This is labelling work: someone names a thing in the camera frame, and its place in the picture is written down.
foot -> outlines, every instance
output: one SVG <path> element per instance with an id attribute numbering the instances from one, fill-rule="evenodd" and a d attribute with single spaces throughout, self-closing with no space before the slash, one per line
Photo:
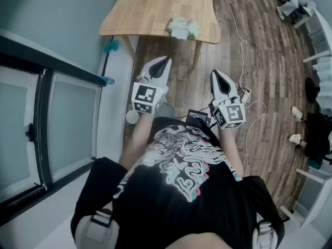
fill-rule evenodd
<path id="1" fill-rule="evenodd" d="M 312 16 L 311 10 L 308 7 L 303 6 L 303 10 L 309 18 Z"/>
<path id="2" fill-rule="evenodd" d="M 284 13 L 281 12 L 280 6 L 277 6 L 275 10 L 276 10 L 276 12 L 277 12 L 279 18 L 280 18 L 281 20 L 284 20 L 284 19 L 285 19 L 285 17 L 284 17 Z"/>
<path id="3" fill-rule="evenodd" d="M 292 106 L 292 114 L 295 116 L 296 120 L 298 122 L 303 122 L 303 113 L 300 112 L 300 110 L 298 108 L 296 108 L 295 106 Z"/>
<path id="4" fill-rule="evenodd" d="M 300 145 L 300 143 L 302 141 L 302 137 L 301 137 L 301 134 L 294 134 L 294 135 L 291 135 L 288 140 L 290 142 L 293 142 L 295 145 Z"/>

glass pane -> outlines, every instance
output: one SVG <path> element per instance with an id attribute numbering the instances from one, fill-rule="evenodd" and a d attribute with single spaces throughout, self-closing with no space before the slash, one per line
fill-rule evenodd
<path id="1" fill-rule="evenodd" d="M 0 202 L 40 183 L 34 146 L 25 136 L 37 81 L 38 75 L 0 66 Z"/>
<path id="2" fill-rule="evenodd" d="M 91 161 L 96 86 L 59 74 L 53 84 L 48 131 L 56 181 Z"/>

black buckle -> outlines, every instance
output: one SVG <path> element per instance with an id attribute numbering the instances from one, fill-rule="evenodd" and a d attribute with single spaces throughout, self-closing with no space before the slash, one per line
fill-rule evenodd
<path id="1" fill-rule="evenodd" d="M 98 214 L 97 212 L 101 212 L 103 214 L 106 214 L 106 215 L 109 215 L 109 220 L 108 220 L 108 223 L 104 223 L 104 222 L 101 222 L 97 219 L 94 218 L 94 215 L 98 215 L 100 217 L 103 217 L 102 215 Z M 112 216 L 113 216 L 113 213 L 111 210 L 109 209 L 100 209 L 100 210 L 97 210 L 92 216 L 91 216 L 91 221 L 94 222 L 94 223 L 97 223 L 98 225 L 101 225 L 103 227 L 106 227 L 108 228 L 110 226 L 110 223 L 112 222 Z"/>

graphic print on shirt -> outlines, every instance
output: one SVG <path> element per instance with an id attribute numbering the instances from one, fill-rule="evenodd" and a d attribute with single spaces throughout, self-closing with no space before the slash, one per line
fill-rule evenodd
<path id="1" fill-rule="evenodd" d="M 199 128 L 169 126 L 155 134 L 154 142 L 126 174 L 113 197 L 118 198 L 139 165 L 159 166 L 167 184 L 176 187 L 188 202 L 200 195 L 200 186 L 209 178 L 209 165 L 225 162 L 236 181 L 242 180 L 219 147 L 209 142 Z"/>

white cable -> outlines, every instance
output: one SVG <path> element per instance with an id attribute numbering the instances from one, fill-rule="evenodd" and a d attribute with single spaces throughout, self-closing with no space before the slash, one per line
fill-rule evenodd
<path id="1" fill-rule="evenodd" d="M 247 40 L 242 39 L 242 38 L 240 37 L 240 35 L 239 35 L 239 33 L 238 33 L 237 23 L 236 23 L 236 21 L 235 21 L 235 17 L 234 17 L 234 15 L 233 15 L 233 11 L 232 11 L 232 9 L 231 9 L 230 6 L 229 6 L 228 0 L 226 0 L 226 4 L 227 4 L 227 6 L 228 6 L 228 8 L 229 8 L 229 10 L 230 10 L 230 12 L 231 12 L 231 14 L 232 14 L 232 17 L 233 17 L 233 20 L 234 20 L 234 25 L 235 25 L 235 30 L 236 30 L 236 32 L 237 32 L 237 36 L 238 36 L 238 38 L 239 38 L 240 41 L 241 41 L 241 43 L 240 43 L 240 50 L 241 50 L 242 68 L 241 68 L 241 75 L 240 75 L 240 79 L 239 79 L 239 85 L 240 85 L 240 88 L 242 89 L 242 91 L 245 92 L 244 89 L 243 89 L 243 87 L 241 86 L 241 78 L 242 78 L 243 67 L 244 67 L 242 44 L 246 44 L 246 43 L 247 43 Z M 247 135 L 245 136 L 245 160 L 246 160 L 246 162 L 247 162 L 247 174 L 248 174 L 248 176 L 249 176 L 249 161 L 248 161 L 248 150 L 247 150 L 247 137 L 248 137 L 248 134 L 249 134 L 250 128 L 253 126 L 253 124 L 254 124 L 258 119 L 260 119 L 260 118 L 266 113 L 266 106 L 265 106 L 265 104 L 264 104 L 262 101 L 254 101 L 254 102 L 253 102 L 252 104 L 250 104 L 248 107 L 245 107 L 245 109 L 248 109 L 249 107 L 251 107 L 251 106 L 252 106 L 254 103 L 256 103 L 256 102 L 260 102 L 260 103 L 264 106 L 265 111 L 264 111 L 264 113 L 263 113 L 261 116 L 259 116 L 257 119 L 255 119 L 255 120 L 251 123 L 251 125 L 249 126 L 249 129 L 248 129 L 248 131 L 247 131 Z"/>

